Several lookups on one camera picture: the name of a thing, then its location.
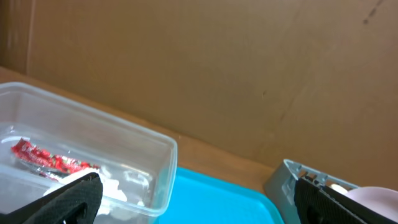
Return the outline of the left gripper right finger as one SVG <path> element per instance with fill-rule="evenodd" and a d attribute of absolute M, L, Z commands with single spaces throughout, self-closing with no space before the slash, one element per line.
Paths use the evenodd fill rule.
<path fill-rule="evenodd" d="M 301 224 L 397 224 L 309 177 L 296 181 L 294 203 Z"/>

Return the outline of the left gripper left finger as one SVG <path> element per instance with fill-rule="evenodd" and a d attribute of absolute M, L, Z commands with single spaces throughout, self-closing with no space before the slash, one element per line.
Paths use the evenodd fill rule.
<path fill-rule="evenodd" d="M 32 203 L 1 214 L 2 224 L 93 224 L 103 198 L 96 172 L 80 177 Z"/>

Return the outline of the white paper cup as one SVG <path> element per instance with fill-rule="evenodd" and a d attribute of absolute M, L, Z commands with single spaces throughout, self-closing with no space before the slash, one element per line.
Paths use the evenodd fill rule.
<path fill-rule="evenodd" d="M 348 190 L 338 184 L 331 184 L 330 188 L 343 195 L 348 193 Z"/>

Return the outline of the white napkin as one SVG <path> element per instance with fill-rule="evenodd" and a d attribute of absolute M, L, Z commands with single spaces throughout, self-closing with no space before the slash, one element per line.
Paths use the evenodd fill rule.
<path fill-rule="evenodd" d="M 59 172 L 44 173 L 43 176 L 61 184 L 69 184 L 86 174 L 96 172 L 103 184 L 103 196 L 97 215 L 109 215 L 116 220 L 129 221 L 136 219 L 139 213 L 121 208 L 119 202 L 129 202 L 143 207 L 147 203 L 150 183 L 137 172 L 124 171 L 115 179 L 104 167 L 101 169 L 86 168 L 72 174 Z"/>

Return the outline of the small pink bowl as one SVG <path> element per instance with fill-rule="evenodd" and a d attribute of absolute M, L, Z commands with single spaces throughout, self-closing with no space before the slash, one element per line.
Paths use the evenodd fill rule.
<path fill-rule="evenodd" d="M 360 187 L 348 191 L 345 196 L 397 222 L 397 191 L 383 187 Z"/>

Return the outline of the red foil snack wrapper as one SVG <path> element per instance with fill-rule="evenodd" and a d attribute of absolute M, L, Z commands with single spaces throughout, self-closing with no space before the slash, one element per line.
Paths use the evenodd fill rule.
<path fill-rule="evenodd" d="M 11 147 L 11 152 L 22 165 L 31 171 L 57 182 L 71 174 L 86 169 L 100 170 L 100 166 L 96 164 L 63 155 L 51 154 L 23 138 Z"/>

